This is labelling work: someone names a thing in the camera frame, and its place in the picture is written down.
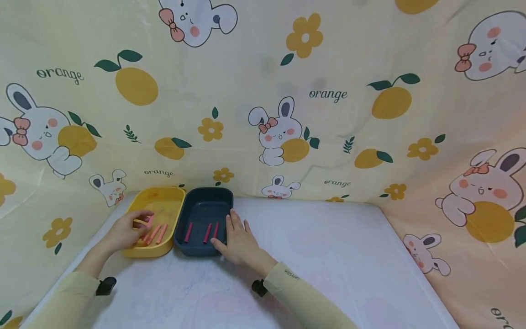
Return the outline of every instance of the pink stick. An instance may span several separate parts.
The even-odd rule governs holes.
[[[159,233],[159,237],[157,238],[157,242],[155,244],[160,244],[161,240],[163,239],[164,233],[166,232],[166,228],[168,227],[168,224],[165,223],[163,225],[163,229],[161,230],[161,233]]]
[[[212,223],[208,224],[208,229],[206,230],[205,240],[203,241],[203,243],[207,243],[208,242],[208,236],[210,235],[210,229],[211,228],[212,228]]]
[[[157,226],[155,227],[154,232],[150,235],[150,237],[148,238],[148,241],[146,242],[146,245],[147,245],[147,246],[149,246],[150,243],[154,240],[154,237],[155,237],[155,235],[157,234],[157,232],[159,232],[160,228],[161,228],[161,224],[159,224],[159,225],[157,225]]]
[[[192,230],[193,223],[190,223],[188,226],[188,231],[186,231],[186,237],[185,237],[185,243],[188,243],[188,239],[190,238],[190,231]]]
[[[219,229],[219,222],[216,222],[216,228],[214,229],[214,238],[217,239],[217,230]]]

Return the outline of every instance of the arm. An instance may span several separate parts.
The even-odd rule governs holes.
[[[153,215],[150,211],[136,211],[119,218],[84,257],[72,273],[59,283],[53,295],[27,329],[72,329],[95,296],[99,286],[97,279],[108,258],[116,251],[134,244],[148,228],[134,219]]]
[[[231,210],[226,218],[227,245],[212,239],[214,247],[226,259],[236,265],[247,265],[264,277],[265,288],[293,313],[302,327],[357,329],[333,302],[259,248],[248,222],[244,223],[243,228],[239,216]]]

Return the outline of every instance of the bunny print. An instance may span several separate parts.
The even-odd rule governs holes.
[[[279,166],[283,159],[284,142],[301,137],[301,124],[292,118],[294,98],[285,97],[279,102],[278,117],[267,115],[262,107],[254,107],[248,114],[248,122],[259,128],[259,142],[265,148],[259,160],[269,166]]]
[[[448,263],[440,258],[433,258],[428,250],[438,246],[441,241],[442,237],[438,234],[428,234],[422,239],[412,234],[403,237],[403,244],[424,274],[438,270],[443,276],[448,276],[451,273]]]
[[[70,155],[67,147],[58,145],[58,133],[69,126],[68,118],[54,108],[37,106],[29,92],[19,84],[9,84],[6,93],[22,115],[13,121],[0,117],[0,146],[7,146],[12,141],[31,158],[46,160],[61,179],[79,169],[82,160]]]
[[[124,190],[126,185],[123,183],[123,178],[126,173],[120,169],[115,169],[112,173],[113,181],[104,183],[104,178],[100,175],[94,175],[89,178],[89,183],[94,189],[102,193],[106,199],[108,207],[116,206],[124,198]]]
[[[491,15],[475,26],[467,44],[457,50],[455,71],[469,80],[484,80],[515,68],[526,71],[526,15],[506,11]]]
[[[437,207],[456,226],[466,225],[466,215],[475,212],[475,202],[493,202],[506,210],[521,203],[522,188],[512,175],[526,164],[526,148],[508,151],[495,166],[491,166],[488,160],[496,152],[488,149],[478,153],[466,172],[451,182],[451,193],[435,200]]]
[[[269,199],[287,199],[292,195],[292,190],[298,190],[301,186],[298,182],[290,183],[288,186],[282,184],[283,176],[274,176],[272,185],[264,187],[261,192]]]
[[[231,5],[212,7],[210,0],[159,0],[159,17],[170,27],[171,38],[190,47],[208,40],[212,29],[229,34],[237,25],[237,12]]]

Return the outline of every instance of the beige sleeve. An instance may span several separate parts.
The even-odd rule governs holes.
[[[342,310],[284,263],[274,266],[263,286],[293,313],[303,328],[358,329]]]
[[[69,273],[27,329],[76,328],[98,286],[99,280],[85,272]]]

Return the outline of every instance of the white table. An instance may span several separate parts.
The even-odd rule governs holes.
[[[87,251],[127,209],[128,195]],[[381,210],[359,203],[236,198],[259,245],[334,301],[362,329],[458,328]],[[251,291],[260,279],[222,257],[188,258],[174,249],[137,260],[113,255],[100,278],[117,278],[98,296],[82,328],[296,328],[270,294]],[[53,289],[29,317],[39,311]]]

